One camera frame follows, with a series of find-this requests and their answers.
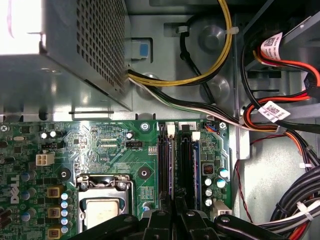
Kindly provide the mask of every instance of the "motherboard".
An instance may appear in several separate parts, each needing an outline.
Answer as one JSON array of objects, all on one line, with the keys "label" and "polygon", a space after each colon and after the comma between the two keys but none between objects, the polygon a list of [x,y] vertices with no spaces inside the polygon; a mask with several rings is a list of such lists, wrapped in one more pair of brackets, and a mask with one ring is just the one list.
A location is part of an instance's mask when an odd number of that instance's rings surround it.
[{"label": "motherboard", "polygon": [[11,122],[0,125],[0,239],[66,240],[184,193],[214,219],[230,210],[225,123]]}]

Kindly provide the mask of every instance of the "power connector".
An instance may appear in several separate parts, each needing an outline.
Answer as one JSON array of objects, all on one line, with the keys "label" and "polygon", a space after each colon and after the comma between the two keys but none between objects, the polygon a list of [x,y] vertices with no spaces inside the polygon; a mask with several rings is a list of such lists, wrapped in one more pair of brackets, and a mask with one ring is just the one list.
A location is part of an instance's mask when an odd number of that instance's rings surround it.
[{"label": "power connector", "polygon": [[214,219],[223,214],[232,215],[232,210],[228,208],[223,201],[221,200],[214,201],[212,206],[212,211],[210,213],[211,218]]}]

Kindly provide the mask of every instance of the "white wire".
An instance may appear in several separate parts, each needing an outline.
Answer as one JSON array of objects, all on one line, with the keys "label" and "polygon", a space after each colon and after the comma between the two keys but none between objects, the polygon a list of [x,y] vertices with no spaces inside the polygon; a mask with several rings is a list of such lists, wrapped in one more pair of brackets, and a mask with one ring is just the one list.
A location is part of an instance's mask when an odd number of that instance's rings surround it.
[{"label": "white wire", "polygon": [[140,88],[146,90],[148,93],[150,93],[155,99],[157,99],[159,102],[169,106],[169,107],[177,107],[178,109],[185,109],[187,111],[196,111],[196,112],[201,112],[201,113],[205,113],[205,114],[208,114],[210,116],[213,116],[215,118],[218,118],[228,124],[231,124],[231,125],[234,125],[236,126],[237,128],[241,128],[241,129],[245,129],[245,130],[249,130],[249,131],[254,131],[254,129],[251,129],[251,128],[248,128],[248,127],[245,127],[239,123],[236,123],[236,122],[233,122],[233,121],[230,121],[229,119],[225,118],[224,116],[216,113],[216,112],[213,112],[213,111],[210,111],[210,110],[206,110],[206,109],[202,109],[202,108],[196,108],[196,107],[187,107],[187,106],[182,106],[182,105],[178,105],[178,104],[173,104],[173,103],[168,103],[166,102],[165,100],[163,100],[162,98],[160,98],[159,96],[157,96],[156,94],[154,94],[151,90],[149,90],[146,86],[140,84],[139,82],[136,82],[135,80],[133,80],[131,77],[129,77],[129,80],[134,83],[135,85],[139,86]]},{"label": "white wire", "polygon": [[[307,207],[307,211],[310,213],[312,210],[314,210],[314,209],[316,209],[318,207],[320,207],[320,200],[316,200],[314,203],[312,203],[310,206],[308,206]],[[300,212],[298,212],[295,215],[292,215],[290,217],[287,217],[287,218],[284,218],[284,219],[281,219],[281,220],[277,220],[277,221],[270,221],[270,222],[262,223],[262,224],[259,224],[259,225],[282,223],[282,222],[285,222],[285,221],[289,221],[291,219],[299,218],[299,217],[301,217],[303,215],[305,215],[305,213],[300,211]]]}]

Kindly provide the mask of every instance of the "power supply unit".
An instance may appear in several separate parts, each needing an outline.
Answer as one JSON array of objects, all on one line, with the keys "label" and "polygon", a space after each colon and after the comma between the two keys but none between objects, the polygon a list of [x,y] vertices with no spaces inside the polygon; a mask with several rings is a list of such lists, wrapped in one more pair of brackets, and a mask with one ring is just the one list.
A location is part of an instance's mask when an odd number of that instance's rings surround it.
[{"label": "power supply unit", "polygon": [[122,0],[0,2],[0,113],[121,112],[131,59]]}]

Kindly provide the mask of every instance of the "dell logo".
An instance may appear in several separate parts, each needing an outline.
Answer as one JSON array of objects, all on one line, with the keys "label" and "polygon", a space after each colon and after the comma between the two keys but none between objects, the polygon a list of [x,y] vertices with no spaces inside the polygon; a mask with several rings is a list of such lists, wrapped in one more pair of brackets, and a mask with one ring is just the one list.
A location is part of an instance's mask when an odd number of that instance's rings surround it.
[{"label": "dell logo", "polygon": [[11,181],[12,182],[15,182],[15,183],[11,183],[11,195],[12,195],[12,197],[11,197],[11,201],[10,201],[10,203],[11,204],[19,204],[19,196],[18,196],[18,194],[19,194],[19,184],[20,184],[20,182],[19,182],[19,180],[20,180],[20,176],[19,175],[16,175],[15,177],[12,177],[11,178]]}]

